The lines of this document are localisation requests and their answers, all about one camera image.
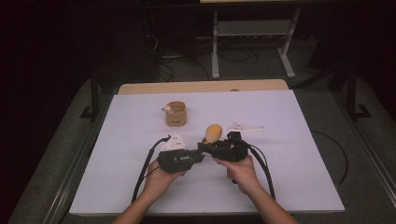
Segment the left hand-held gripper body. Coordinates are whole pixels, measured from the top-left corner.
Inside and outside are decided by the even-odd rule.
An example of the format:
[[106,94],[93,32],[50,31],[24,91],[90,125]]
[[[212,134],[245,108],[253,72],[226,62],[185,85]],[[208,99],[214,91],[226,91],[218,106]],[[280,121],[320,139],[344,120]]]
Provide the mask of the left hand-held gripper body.
[[185,172],[191,168],[190,152],[178,133],[171,134],[161,148],[157,162],[168,174]]

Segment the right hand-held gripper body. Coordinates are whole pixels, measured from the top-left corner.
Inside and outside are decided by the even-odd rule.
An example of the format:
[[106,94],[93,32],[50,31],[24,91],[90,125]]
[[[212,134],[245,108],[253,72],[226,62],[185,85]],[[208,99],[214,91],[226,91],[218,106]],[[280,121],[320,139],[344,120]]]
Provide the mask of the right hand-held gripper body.
[[262,162],[259,149],[242,138],[243,132],[263,131],[262,126],[247,125],[235,122],[227,128],[227,138],[216,142],[213,147],[212,156],[223,161],[238,162],[243,160],[249,152],[257,161]]

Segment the orange egg-shaped object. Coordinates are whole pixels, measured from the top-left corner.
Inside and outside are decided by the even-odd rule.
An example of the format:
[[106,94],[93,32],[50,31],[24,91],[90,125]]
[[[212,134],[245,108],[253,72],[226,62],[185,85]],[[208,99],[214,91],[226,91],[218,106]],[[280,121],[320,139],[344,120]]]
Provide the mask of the orange egg-shaped object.
[[222,136],[222,127],[218,124],[210,125],[205,131],[205,137],[202,143],[210,145],[218,141]]

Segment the person's left hand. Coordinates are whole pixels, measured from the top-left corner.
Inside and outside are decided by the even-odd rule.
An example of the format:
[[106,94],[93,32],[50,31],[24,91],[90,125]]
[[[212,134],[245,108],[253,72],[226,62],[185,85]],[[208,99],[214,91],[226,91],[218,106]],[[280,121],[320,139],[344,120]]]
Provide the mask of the person's left hand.
[[157,161],[153,161],[148,166],[148,174],[141,195],[153,203],[160,199],[168,191],[171,184],[184,174],[185,172],[168,174]]

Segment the person's right hand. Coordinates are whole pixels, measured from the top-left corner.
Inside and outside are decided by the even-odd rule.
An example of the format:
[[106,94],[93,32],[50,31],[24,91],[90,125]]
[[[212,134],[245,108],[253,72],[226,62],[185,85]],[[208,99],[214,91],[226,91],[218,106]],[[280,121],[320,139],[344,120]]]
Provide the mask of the person's right hand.
[[257,178],[253,160],[249,155],[238,162],[224,161],[217,158],[214,161],[227,168],[227,177],[234,180],[240,191],[248,197],[262,187]]

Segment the tan pot with bear figure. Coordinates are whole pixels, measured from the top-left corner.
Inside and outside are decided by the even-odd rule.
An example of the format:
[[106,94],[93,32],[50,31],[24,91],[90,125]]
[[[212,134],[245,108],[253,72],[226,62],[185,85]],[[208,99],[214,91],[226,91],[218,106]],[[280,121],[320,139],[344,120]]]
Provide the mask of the tan pot with bear figure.
[[174,101],[164,108],[166,124],[170,127],[181,127],[187,123],[187,107],[183,102]]

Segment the white table mat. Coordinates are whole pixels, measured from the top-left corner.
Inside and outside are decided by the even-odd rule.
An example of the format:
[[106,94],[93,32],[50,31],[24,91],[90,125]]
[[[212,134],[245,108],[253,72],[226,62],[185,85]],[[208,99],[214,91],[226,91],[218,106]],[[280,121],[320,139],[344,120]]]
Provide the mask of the white table mat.
[[[187,123],[166,124],[163,108],[180,101]],[[269,171],[259,172],[263,186],[292,213],[341,212],[344,205],[321,158],[294,92],[220,91],[117,95],[107,111],[84,176],[71,206],[74,215],[113,215],[132,200],[134,186],[152,148],[180,134],[195,149],[214,123],[225,132],[235,122],[262,126],[243,139],[265,155]]]

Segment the black floor stand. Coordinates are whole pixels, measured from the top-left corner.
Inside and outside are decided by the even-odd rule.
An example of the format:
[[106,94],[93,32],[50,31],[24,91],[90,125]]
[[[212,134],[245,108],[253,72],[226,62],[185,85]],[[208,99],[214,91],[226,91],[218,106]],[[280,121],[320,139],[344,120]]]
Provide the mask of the black floor stand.
[[350,68],[347,78],[346,112],[354,120],[370,118],[365,105],[356,104],[357,74],[353,67]]
[[91,104],[85,106],[80,117],[82,119],[89,119],[90,122],[94,122],[99,113],[99,84],[97,79],[97,73],[95,70],[91,73]]

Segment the grey metal stand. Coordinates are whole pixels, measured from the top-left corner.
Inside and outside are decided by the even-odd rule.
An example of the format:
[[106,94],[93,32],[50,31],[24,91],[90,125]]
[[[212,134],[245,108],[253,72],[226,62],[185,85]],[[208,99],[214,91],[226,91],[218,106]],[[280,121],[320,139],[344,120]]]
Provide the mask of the grey metal stand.
[[301,10],[296,8],[292,18],[289,20],[269,20],[269,21],[220,21],[218,12],[213,16],[213,35],[211,53],[211,73],[214,79],[219,79],[219,55],[218,38],[229,36],[269,36],[282,35],[286,37],[282,48],[278,48],[278,56],[288,78],[295,78],[296,75],[288,58],[290,42],[300,16]]

